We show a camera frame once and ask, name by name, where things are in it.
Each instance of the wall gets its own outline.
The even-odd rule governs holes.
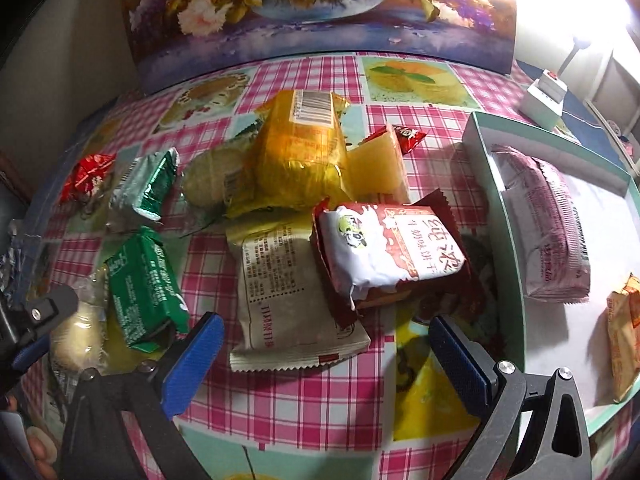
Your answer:
[[[615,21],[607,19],[608,1],[517,2],[516,58],[542,68],[558,70],[572,49],[577,15],[598,25],[594,43],[563,76],[579,98],[592,98],[617,41],[607,28]],[[640,68],[637,50],[626,66]],[[37,187],[78,121],[136,85],[118,0],[47,0],[0,71],[0,149]],[[620,106],[624,92],[624,85],[607,86],[599,102]]]
[[[37,188],[76,124],[136,86],[118,0],[47,0],[0,71],[0,150]]]

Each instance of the metal bolt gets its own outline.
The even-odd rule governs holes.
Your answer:
[[[514,371],[516,371],[515,365],[513,363],[510,363],[509,361],[500,361],[498,363],[498,369],[503,374],[507,374],[507,375],[511,375],[514,373]]]
[[[147,359],[145,361],[142,361],[138,365],[138,371],[142,372],[143,374],[150,374],[151,372],[153,372],[156,369],[156,365],[157,364],[158,363],[153,361],[153,359]]]
[[[571,370],[569,370],[569,368],[567,368],[566,366],[563,366],[562,368],[558,368],[558,375],[562,377],[565,381],[568,381],[574,376],[574,373]]]
[[[96,370],[95,368],[87,368],[85,370],[82,371],[82,373],[80,374],[80,378],[83,381],[90,381],[91,379],[93,379],[96,375],[98,374],[98,370]]]

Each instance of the checkered tablecloth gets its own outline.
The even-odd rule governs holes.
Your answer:
[[[128,153],[130,157],[175,146],[183,168],[195,155],[229,138],[247,124],[245,116],[280,89],[304,88],[335,91],[360,111],[367,132],[390,122],[416,126],[428,134],[406,157],[412,198],[440,188],[449,199],[459,226],[478,229],[486,225],[486,205],[460,142],[471,110],[428,103],[375,102],[364,85],[361,58],[366,56],[425,60],[428,58],[379,53],[300,57],[252,63],[227,70],[243,70],[250,82],[238,100],[223,112],[196,123],[154,133],[159,120],[174,100],[194,81],[142,98],[131,93],[118,100],[105,121],[120,118],[117,133],[107,141],[104,153]],[[448,63],[478,108],[525,121],[516,111],[522,96],[517,81],[527,77],[513,66],[512,76]],[[207,77],[198,78],[204,81]],[[79,229],[72,207],[52,212],[46,243],[54,263],[52,283],[72,284],[92,272],[113,241],[104,226]],[[226,341],[196,394],[183,421],[204,432],[250,443],[258,450],[275,448],[315,453],[353,452],[370,457],[371,478],[400,480],[439,479],[463,449],[467,435],[443,436],[428,441],[390,441],[395,384],[386,384],[388,369],[396,355],[393,327],[382,311],[364,319],[371,338],[367,352],[337,365],[307,370],[233,373],[228,354],[242,338],[236,321],[237,279],[224,235],[200,232],[187,238],[182,233],[186,209],[178,192],[164,204],[162,234],[173,241],[180,267],[176,269],[192,324],[206,311],[225,320]],[[33,406],[47,409],[43,370],[34,366],[24,380]],[[158,477],[144,445],[136,447],[151,477]]]

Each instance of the white flower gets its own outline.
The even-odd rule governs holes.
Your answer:
[[[208,36],[219,31],[225,24],[226,12],[231,4],[216,10],[211,0],[191,0],[186,9],[178,13],[178,22],[183,34]]]
[[[129,11],[129,25],[131,26],[132,32],[140,26],[140,23],[142,23],[142,15],[151,7],[153,2],[154,0],[140,0],[136,10],[133,12]]]

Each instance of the tablecloth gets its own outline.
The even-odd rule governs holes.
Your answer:
[[[452,73],[464,89],[456,90],[458,104],[427,102],[410,89],[381,89],[367,78],[367,67],[385,59],[427,63],[429,70],[435,68],[439,75]],[[445,77],[447,84],[453,84],[448,75]],[[185,92],[210,80],[216,80],[216,86],[220,78],[226,78],[226,86],[219,85],[214,98],[209,95],[209,101],[198,104],[190,114],[187,111],[172,116]],[[502,76],[425,57],[373,52],[254,62],[202,76],[150,97],[135,91],[121,96],[102,114],[86,150],[114,153],[120,164],[128,164],[135,156],[175,146],[184,168],[195,155],[247,126],[254,118],[252,110],[278,90],[335,91],[352,105],[343,118],[350,145],[385,123],[414,126],[427,133],[405,158],[412,198],[440,188],[462,231],[482,235],[486,205],[460,142],[462,132],[474,109],[527,121],[516,108],[523,94],[520,85],[528,82],[530,79],[516,64],[511,76]],[[234,373],[228,365],[228,354],[241,340],[241,327],[236,321],[236,264],[224,235],[215,227],[181,237],[186,218],[184,199],[178,190],[172,190],[163,206],[160,232],[177,272],[191,324],[203,312],[212,310],[224,318],[226,326],[225,344],[178,422],[212,477],[441,478],[463,449],[476,421],[460,414],[457,401],[452,400],[453,390],[443,386],[422,391],[422,397],[411,404],[418,421],[398,430],[398,416],[413,416],[402,414],[402,406],[394,400],[402,313],[393,307],[369,312],[363,320],[371,338],[369,350],[337,365]],[[49,270],[40,280],[45,286],[72,284],[118,249],[123,238],[107,234],[104,220],[100,215],[82,220],[73,204],[54,208],[44,233]],[[46,366],[39,362],[22,384],[35,411],[47,422],[55,406],[44,388],[46,376]],[[438,397],[437,392],[442,391],[446,396]],[[437,416],[432,414],[433,420],[425,423],[425,430],[419,420],[421,404],[441,411]],[[630,418],[619,415],[612,421],[614,449],[606,464],[626,448]],[[139,434],[135,440],[149,477],[161,478]]]

